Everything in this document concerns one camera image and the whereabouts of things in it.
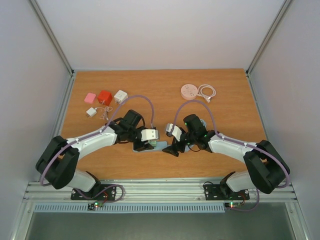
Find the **green plug adapter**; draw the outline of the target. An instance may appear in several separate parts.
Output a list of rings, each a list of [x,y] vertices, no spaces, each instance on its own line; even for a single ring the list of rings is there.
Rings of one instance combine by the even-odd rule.
[[[154,148],[157,146],[157,141],[156,140],[149,140],[148,143],[153,146]]]

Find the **grey power strip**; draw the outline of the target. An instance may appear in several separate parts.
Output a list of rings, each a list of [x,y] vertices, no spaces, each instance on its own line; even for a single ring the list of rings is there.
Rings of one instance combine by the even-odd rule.
[[[132,150],[134,153],[142,153],[142,152],[161,152],[163,149],[168,147],[169,144],[167,141],[157,141],[156,145],[153,147],[153,149],[145,149],[142,151]]]

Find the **white cube charger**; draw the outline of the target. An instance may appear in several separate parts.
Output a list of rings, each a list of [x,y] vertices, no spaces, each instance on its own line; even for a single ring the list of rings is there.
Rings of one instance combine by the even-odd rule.
[[[128,94],[123,90],[118,90],[114,95],[114,101],[116,104],[121,104],[128,98]]]

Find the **orange cube socket adapter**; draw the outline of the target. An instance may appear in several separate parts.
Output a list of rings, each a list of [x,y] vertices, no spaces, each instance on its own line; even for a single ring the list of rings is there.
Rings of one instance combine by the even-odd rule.
[[[107,90],[102,90],[98,94],[97,100],[101,105],[109,106],[113,100],[112,93]]]

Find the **pink square plug adapter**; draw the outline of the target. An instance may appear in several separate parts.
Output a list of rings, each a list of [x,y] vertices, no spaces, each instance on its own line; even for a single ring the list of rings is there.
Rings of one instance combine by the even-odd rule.
[[[85,96],[84,98],[84,102],[87,103],[87,104],[93,104],[95,99],[96,99],[96,94],[95,93],[87,93],[87,95]]]

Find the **round pink power socket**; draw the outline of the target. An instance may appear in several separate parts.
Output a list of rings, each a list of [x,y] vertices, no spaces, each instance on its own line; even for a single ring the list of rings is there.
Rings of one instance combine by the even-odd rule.
[[[193,84],[185,84],[180,89],[180,94],[183,99],[189,101],[194,100],[198,96],[198,88]]]

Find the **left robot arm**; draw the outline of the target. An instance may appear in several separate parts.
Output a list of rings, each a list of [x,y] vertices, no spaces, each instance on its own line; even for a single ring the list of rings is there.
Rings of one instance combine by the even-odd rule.
[[[71,187],[86,198],[96,199],[102,191],[101,181],[88,171],[78,170],[79,160],[116,144],[132,143],[137,152],[152,150],[150,142],[158,140],[159,133],[154,126],[139,126],[144,121],[141,114],[130,109],[124,117],[109,121],[96,131],[76,138],[52,138],[35,165],[40,181],[47,180],[56,190]]]

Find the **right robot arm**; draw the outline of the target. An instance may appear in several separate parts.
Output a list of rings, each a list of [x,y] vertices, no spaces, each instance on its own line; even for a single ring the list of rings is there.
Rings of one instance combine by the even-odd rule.
[[[197,146],[200,151],[222,154],[245,165],[245,171],[232,171],[220,181],[219,191],[224,198],[248,189],[270,194],[281,188],[282,181],[289,182],[290,168],[269,141],[245,142],[207,130],[195,114],[188,115],[183,122],[186,130],[172,123],[166,125],[165,132],[173,141],[163,152],[178,157],[186,148]]]

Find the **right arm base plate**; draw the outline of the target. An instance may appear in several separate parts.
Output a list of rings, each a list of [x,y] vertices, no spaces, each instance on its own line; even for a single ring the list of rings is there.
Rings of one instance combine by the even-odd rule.
[[[249,200],[248,190],[234,192],[227,185],[206,181],[203,185],[204,197],[207,201],[244,201]]]

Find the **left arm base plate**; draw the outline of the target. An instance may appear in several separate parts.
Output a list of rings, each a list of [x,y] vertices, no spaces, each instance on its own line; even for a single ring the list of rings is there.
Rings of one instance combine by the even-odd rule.
[[[114,201],[116,199],[117,187],[115,184],[100,184],[94,186],[90,191],[78,191],[73,188],[70,199],[73,201]]]

